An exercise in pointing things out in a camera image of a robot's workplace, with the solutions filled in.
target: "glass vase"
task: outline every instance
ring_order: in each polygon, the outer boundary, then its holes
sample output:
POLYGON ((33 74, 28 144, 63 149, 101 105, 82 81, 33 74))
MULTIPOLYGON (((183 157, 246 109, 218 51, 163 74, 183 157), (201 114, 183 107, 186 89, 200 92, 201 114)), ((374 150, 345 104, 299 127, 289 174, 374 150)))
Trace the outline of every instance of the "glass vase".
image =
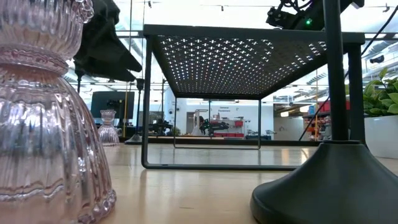
POLYGON ((96 223, 114 207, 91 113, 62 78, 91 0, 0 0, 0 223, 96 223))
POLYGON ((101 110, 101 119, 103 125, 99 127, 99 138, 103 146, 117 146, 119 144, 119 136, 117 129, 113 126, 115 110, 101 110))

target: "small glass vase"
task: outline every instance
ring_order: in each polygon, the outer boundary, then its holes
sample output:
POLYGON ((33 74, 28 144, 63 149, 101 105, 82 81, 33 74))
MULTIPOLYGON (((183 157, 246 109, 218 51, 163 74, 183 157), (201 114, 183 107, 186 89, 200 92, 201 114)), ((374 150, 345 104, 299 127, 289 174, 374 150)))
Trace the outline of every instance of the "small glass vase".
POLYGON ((113 126, 115 110, 101 110, 103 125, 99 127, 99 138, 103 146, 117 146, 119 144, 118 130, 113 126))
POLYGON ((91 0, 0 0, 0 223, 96 223, 112 210, 91 113, 62 78, 91 0))

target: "black cable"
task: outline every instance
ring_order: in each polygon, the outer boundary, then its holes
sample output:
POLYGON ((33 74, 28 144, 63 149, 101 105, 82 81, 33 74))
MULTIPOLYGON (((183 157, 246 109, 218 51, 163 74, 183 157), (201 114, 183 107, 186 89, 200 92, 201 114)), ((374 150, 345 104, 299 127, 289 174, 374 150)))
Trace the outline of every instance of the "black cable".
MULTIPOLYGON (((384 28, 386 28, 386 26, 390 23, 390 21, 392 20, 392 18, 394 17, 394 15, 396 14, 396 12, 398 11, 398 5, 396 6, 396 8, 394 9, 394 12, 391 13, 390 17, 387 19, 387 21, 384 23, 384 25, 379 29, 379 31, 376 33, 376 35, 371 39, 371 41, 366 45, 366 47, 364 48, 364 50, 361 52, 361 55, 365 54, 365 52, 367 51, 367 49, 371 46, 371 44, 376 40, 376 38, 379 36, 379 34, 384 30, 384 28)), ((344 79, 347 78, 348 76, 348 71, 346 72, 346 74, 344 75, 344 79)), ((329 101, 330 99, 330 95, 328 96, 328 98, 322 103, 322 105, 319 107, 319 109, 315 112, 315 114, 313 115, 313 117, 311 118, 309 124, 307 125, 307 127, 304 129, 304 132, 301 134, 300 139, 298 139, 299 141, 301 141, 301 139, 303 138, 304 134, 307 132, 307 129, 310 127, 312 121, 315 119, 315 117, 317 116, 317 114, 319 113, 319 111, 323 108, 323 106, 325 105, 325 103, 327 101, 329 101)))
POLYGON ((304 5, 302 5, 302 6, 298 7, 298 8, 299 9, 303 9, 303 8, 309 6, 311 3, 312 3, 312 0, 308 1, 307 3, 305 3, 304 5))

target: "camera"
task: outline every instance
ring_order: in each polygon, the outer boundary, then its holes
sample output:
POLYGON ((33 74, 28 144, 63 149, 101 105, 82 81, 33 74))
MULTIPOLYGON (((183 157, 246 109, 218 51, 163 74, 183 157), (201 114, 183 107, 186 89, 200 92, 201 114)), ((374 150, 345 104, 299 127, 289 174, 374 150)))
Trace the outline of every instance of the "camera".
POLYGON ((369 60, 371 63, 381 63, 384 61, 384 55, 377 57, 377 58, 372 58, 369 60))

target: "green leaves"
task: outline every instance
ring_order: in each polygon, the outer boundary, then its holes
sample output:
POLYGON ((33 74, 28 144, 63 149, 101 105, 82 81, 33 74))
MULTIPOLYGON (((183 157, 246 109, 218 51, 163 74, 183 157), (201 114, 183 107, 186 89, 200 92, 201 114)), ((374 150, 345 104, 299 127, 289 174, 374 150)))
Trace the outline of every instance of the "green leaves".
POLYGON ((346 95, 349 95, 349 85, 346 85, 346 95))
POLYGON ((390 93, 388 94, 394 103, 398 103, 398 93, 390 93))
POLYGON ((383 82, 380 80, 370 81, 365 87, 364 94, 366 96, 372 96, 374 94, 374 86, 375 85, 383 85, 383 82))
POLYGON ((388 113, 398 114, 398 104, 393 104, 388 108, 388 113))
POLYGON ((389 108, 391 105, 394 104, 393 100, 391 100, 391 99, 384 99, 384 100, 381 100, 381 103, 382 103, 384 106, 388 107, 388 108, 389 108))
POLYGON ((392 85, 396 88, 396 90, 398 90, 398 82, 395 82, 392 85))
POLYGON ((371 84, 371 82, 369 82, 369 83, 366 85, 366 87, 365 87, 364 94, 365 94, 366 96, 372 96, 373 93, 374 93, 374 85, 371 84))
POLYGON ((388 68, 387 67, 383 68, 381 70, 381 72, 379 73, 379 78, 382 80, 386 76, 387 72, 388 72, 388 68))
POLYGON ((376 114, 376 115, 382 115, 383 114, 383 111, 381 109, 379 109, 379 108, 372 108, 372 109, 370 109, 370 112, 372 114, 376 114))
POLYGON ((373 104, 371 104, 368 101, 363 101, 363 108, 364 109, 371 109, 371 108, 373 108, 373 104))
POLYGON ((398 114, 398 77, 383 80, 387 74, 392 72, 383 68, 379 73, 380 80, 370 81, 364 89, 364 112, 370 116, 398 114))

